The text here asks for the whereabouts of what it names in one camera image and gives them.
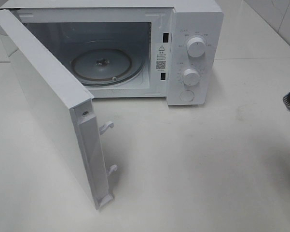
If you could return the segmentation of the white microwave oven body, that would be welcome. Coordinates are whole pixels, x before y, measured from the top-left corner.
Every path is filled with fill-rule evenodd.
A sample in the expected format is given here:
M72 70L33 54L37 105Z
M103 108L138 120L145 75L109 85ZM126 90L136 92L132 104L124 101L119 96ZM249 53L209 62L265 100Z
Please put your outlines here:
M71 73L71 61L93 49L122 49L144 58L142 70L125 82L82 84L94 98L164 97L168 105L205 102L224 16L213 0L9 0L0 10L11 11ZM198 58L186 50L195 35L207 42ZM190 68L200 74L195 86L182 80ZM191 102L181 101L185 90L194 92Z

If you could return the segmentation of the white timer knob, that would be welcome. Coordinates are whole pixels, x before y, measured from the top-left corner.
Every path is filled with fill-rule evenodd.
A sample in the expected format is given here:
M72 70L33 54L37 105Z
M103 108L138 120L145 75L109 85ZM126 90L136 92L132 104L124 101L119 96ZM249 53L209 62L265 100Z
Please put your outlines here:
M186 86L195 86L200 81L200 74L196 69L186 69L182 74L182 80Z

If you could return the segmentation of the glass microwave turntable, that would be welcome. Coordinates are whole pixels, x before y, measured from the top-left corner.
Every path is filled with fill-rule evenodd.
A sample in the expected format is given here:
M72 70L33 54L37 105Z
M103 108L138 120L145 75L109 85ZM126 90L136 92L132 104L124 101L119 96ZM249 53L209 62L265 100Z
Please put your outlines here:
M70 65L83 85L104 87L135 77L142 70L144 58L122 49L103 48L78 55Z

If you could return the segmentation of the round white door button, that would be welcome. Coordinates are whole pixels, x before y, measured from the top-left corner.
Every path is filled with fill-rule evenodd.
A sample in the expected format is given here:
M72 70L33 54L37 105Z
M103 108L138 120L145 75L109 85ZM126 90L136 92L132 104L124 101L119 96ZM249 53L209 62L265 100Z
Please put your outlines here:
M194 99L194 92L185 90L180 94L180 99L184 102L191 102Z

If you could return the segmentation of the upper white power knob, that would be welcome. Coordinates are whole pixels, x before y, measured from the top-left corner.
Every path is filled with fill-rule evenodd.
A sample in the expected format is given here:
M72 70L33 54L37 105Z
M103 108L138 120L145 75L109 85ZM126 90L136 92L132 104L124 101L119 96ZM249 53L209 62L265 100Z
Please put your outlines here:
M186 50L190 57L198 58L205 53L207 42L204 37L195 35L187 40Z

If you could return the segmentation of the white microwave door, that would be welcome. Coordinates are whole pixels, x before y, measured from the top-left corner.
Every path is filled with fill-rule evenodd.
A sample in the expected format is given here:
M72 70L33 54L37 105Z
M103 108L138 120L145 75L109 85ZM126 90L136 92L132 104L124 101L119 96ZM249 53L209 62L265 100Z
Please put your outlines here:
M76 180L100 209L113 197L100 136L109 128L97 123L93 95L9 10L0 10L0 39L20 87L46 135Z

